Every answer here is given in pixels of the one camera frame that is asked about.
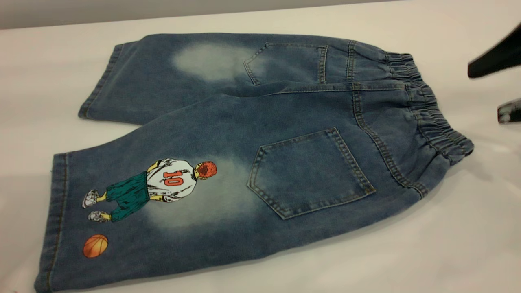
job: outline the sneaker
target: sneaker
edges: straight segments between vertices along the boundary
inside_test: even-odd
[[[83,198],[83,203],[81,206],[85,209],[86,207],[95,205],[97,203],[96,199],[98,197],[100,197],[100,194],[97,193],[96,189],[87,192],[87,194],[85,194],[85,198]]]
[[[104,213],[105,212],[99,212],[99,211],[95,211],[95,212],[92,212],[89,214],[89,220],[93,221],[93,222],[98,222],[98,223],[104,223],[104,222],[108,222],[108,219],[107,218],[103,218],[101,216],[101,213]]]

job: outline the basketball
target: basketball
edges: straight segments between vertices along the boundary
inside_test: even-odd
[[[95,258],[100,256],[105,249],[107,249],[108,240],[107,237],[97,234],[89,238],[83,246],[83,255],[88,258]]]

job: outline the basketball player print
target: basketball player print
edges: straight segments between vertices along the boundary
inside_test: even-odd
[[[88,218],[99,223],[117,222],[137,212],[150,200],[176,202],[191,194],[198,180],[206,180],[216,173],[217,167],[210,161],[194,168],[187,161],[166,158],[155,162],[147,171],[110,185],[102,196],[95,189],[89,191],[82,206],[85,209],[102,201],[116,201],[118,207],[112,212],[94,211]]]

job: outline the jeans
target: jeans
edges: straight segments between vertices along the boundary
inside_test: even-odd
[[[411,55],[320,36],[117,45],[79,116],[143,126],[54,156],[38,292],[347,233],[404,211],[473,150]]]

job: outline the white jersey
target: white jersey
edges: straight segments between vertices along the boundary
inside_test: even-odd
[[[174,202],[189,195],[196,183],[194,168],[187,161],[166,158],[146,174],[148,196]]]

